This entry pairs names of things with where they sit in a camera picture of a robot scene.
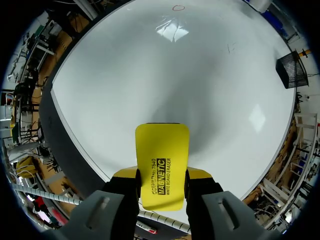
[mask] white pipe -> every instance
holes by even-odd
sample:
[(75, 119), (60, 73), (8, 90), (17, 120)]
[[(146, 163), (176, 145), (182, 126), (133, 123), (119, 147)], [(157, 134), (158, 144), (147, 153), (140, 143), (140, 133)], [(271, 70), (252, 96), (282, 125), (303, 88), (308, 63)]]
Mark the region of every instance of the white pipe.
[(40, 197), (43, 197), (46, 199), (56, 200), (56, 201), (64, 202), (67, 204), (79, 205), (82, 202), (79, 199), (74, 199), (74, 198), (70, 198), (70, 197), (66, 197), (66, 196), (60, 196), (60, 195), (53, 194), (53, 193), (50, 193), (47, 191), (41, 191), (38, 189), (33, 189), (31, 187), (22, 186), (22, 185), (18, 185), (15, 183), (11, 183), (11, 186), (16, 191), (20, 191), (20, 192), (24, 192), (24, 193), (28, 193), (28, 194), (33, 194), (33, 195), (40, 196)]
[(165, 216), (156, 214), (154, 212), (142, 211), (142, 210), (140, 210), (138, 216), (145, 218), (145, 219), (151, 219), (151, 220), (156, 221), (158, 223), (167, 225), (171, 228), (180, 230), (180, 231), (185, 232), (187, 234), (191, 234), (190, 226), (188, 224), (171, 219), (169, 217), (165, 217)]

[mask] black cable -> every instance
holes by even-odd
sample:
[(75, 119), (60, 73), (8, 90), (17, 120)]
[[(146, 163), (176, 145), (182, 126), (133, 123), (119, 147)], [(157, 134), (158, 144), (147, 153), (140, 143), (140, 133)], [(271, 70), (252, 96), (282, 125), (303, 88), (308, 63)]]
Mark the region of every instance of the black cable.
[(20, 120), (20, 121), (23, 123), (26, 123), (26, 124), (38, 124), (39, 123), (37, 121), (34, 121), (34, 122), (28, 122), (28, 121), (22, 121), (22, 120)]
[(319, 75), (320, 73), (312, 73), (312, 74), (307, 74), (307, 77), (313, 77), (313, 76), (316, 76), (316, 75)]

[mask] red object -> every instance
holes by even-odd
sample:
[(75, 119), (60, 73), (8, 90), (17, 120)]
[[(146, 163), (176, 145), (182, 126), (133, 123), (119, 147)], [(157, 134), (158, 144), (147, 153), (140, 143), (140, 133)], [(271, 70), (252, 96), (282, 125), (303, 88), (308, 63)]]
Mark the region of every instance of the red object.
[(68, 220), (62, 216), (57, 210), (55, 210), (54, 208), (51, 210), (53, 213), (53, 216), (55, 217), (55, 219), (57, 219), (59, 221), (59, 223), (61, 223), (62, 225), (65, 225)]
[(45, 205), (44, 200), (43, 200), (42, 197), (40, 197), (40, 196), (38, 196), (37, 199), (34, 200), (34, 201), (37, 203), (37, 205), (38, 205), (39, 208), (40, 208), (40, 206)]
[(148, 232), (151, 233), (151, 234), (157, 234), (157, 231), (156, 231), (156, 230), (151, 230), (151, 229), (150, 229)]

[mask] black wire mesh basket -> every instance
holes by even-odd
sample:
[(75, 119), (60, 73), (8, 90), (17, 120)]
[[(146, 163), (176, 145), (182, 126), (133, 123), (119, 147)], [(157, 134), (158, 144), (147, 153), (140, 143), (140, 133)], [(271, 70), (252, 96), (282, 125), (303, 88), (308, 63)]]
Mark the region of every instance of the black wire mesh basket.
[(306, 69), (297, 51), (279, 58), (275, 69), (286, 89), (309, 85)]

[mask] cable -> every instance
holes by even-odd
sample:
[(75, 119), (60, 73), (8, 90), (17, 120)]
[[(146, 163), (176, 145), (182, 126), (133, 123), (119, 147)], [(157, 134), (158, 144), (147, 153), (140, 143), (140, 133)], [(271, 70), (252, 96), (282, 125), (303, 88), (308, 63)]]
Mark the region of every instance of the cable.
[[(16, 191), (20, 191), (20, 192), (24, 192), (24, 193), (28, 193), (28, 194), (33, 194), (36, 196), (40, 196), (40, 197), (43, 197), (46, 199), (51, 199), (51, 200), (55, 200), (55, 201), (59, 201), (59, 202), (64, 202), (64, 203), (73, 204), (73, 205), (79, 205), (82, 202), (79, 199), (70, 198), (70, 197), (66, 197), (63, 195), (61, 196), (61, 195), (49, 193), (46, 191), (33, 189), (31, 187), (18, 185), (15, 183), (11, 183), (11, 186)], [(174, 229), (180, 230), (182, 232), (191, 234), (190, 226), (188, 224), (185, 224), (185, 223), (177, 221), (177, 220), (173, 220), (169, 217), (161, 216), (161, 215), (153, 213), (153, 212), (142, 211), (142, 210), (139, 211), (138, 216), (145, 218), (145, 219), (151, 219), (151, 220), (156, 221), (158, 223), (165, 224), (171, 228), (174, 228)]]
[(154, 212), (142, 211), (142, 210), (140, 210), (138, 216), (145, 218), (145, 219), (151, 219), (151, 220), (156, 221), (158, 223), (167, 225), (171, 228), (180, 230), (180, 231), (185, 232), (187, 234), (191, 234), (190, 226), (188, 224), (177, 221), (177, 220), (173, 220), (169, 217), (161, 216), (161, 215), (156, 214)]
[(23, 169), (25, 167), (34, 167), (35, 165), (24, 165), (24, 166), (21, 166), (19, 168), (16, 168), (15, 171), (19, 170), (19, 169)]
[(51, 199), (51, 200), (55, 200), (55, 201), (59, 201), (59, 202), (64, 202), (67, 204), (73, 204), (73, 205), (79, 205), (82, 201), (79, 199), (75, 199), (75, 198), (70, 198), (70, 197), (66, 197), (63, 195), (57, 195), (57, 194), (53, 194), (50, 192), (46, 192), (46, 191), (41, 191), (38, 189), (33, 189), (31, 187), (27, 187), (27, 186), (22, 186), (22, 185), (18, 185), (15, 183), (11, 183), (11, 187), (14, 190), (20, 191), (20, 192), (24, 192), (24, 193), (28, 193), (28, 194), (33, 194), (36, 196), (40, 196), (43, 197), (45, 199)]
[(31, 176), (33, 177), (34, 182), (36, 182), (35, 176), (34, 176), (31, 172), (29, 172), (28, 170), (21, 170), (21, 171), (19, 172), (19, 174), (24, 173), (24, 172), (27, 172), (28, 174), (31, 174)]
[(313, 76), (316, 76), (316, 75), (319, 75), (320, 73), (312, 73), (312, 74), (307, 74), (307, 77), (313, 77)]
[(34, 121), (34, 122), (22, 121), (22, 120), (20, 120), (20, 121), (23, 122), (23, 123), (26, 123), (26, 124), (38, 124), (39, 123), (37, 121)]

